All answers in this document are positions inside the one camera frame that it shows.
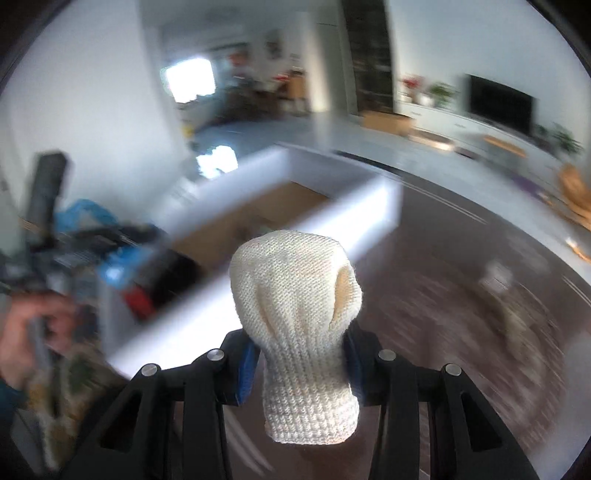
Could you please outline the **person's left hand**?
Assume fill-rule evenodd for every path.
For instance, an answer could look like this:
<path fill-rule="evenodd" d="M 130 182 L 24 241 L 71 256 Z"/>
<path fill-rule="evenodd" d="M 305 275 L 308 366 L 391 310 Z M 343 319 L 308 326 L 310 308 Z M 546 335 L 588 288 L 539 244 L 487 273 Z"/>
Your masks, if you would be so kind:
<path fill-rule="evenodd" d="M 1 329 L 1 378 L 22 390 L 37 365 L 34 328 L 46 321 L 41 332 L 44 347 L 65 354 L 73 344 L 77 327 L 74 301 L 55 292 L 27 293 L 10 297 Z"/>

